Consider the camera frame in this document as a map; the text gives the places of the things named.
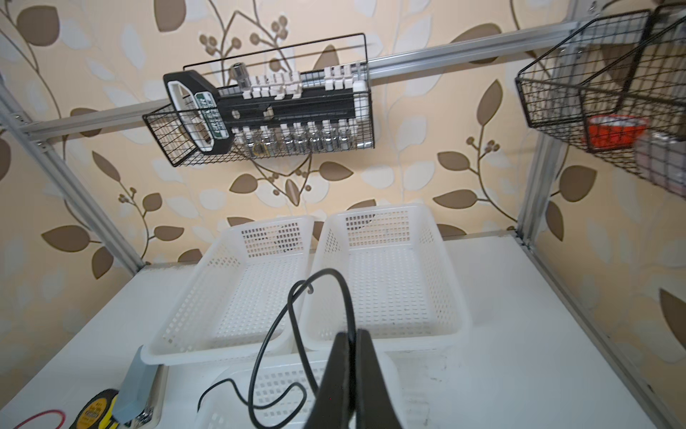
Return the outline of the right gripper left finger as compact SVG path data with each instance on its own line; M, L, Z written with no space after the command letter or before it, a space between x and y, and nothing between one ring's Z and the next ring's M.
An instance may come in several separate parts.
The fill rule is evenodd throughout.
M314 407L305 429L348 428L352 418L353 354L348 336L339 332L332 345L326 368L316 393Z

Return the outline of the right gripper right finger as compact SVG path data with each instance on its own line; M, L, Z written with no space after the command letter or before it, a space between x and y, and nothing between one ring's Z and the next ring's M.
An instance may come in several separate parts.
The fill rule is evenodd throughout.
M363 329L357 331L355 364L356 428L401 428L383 378L372 336Z

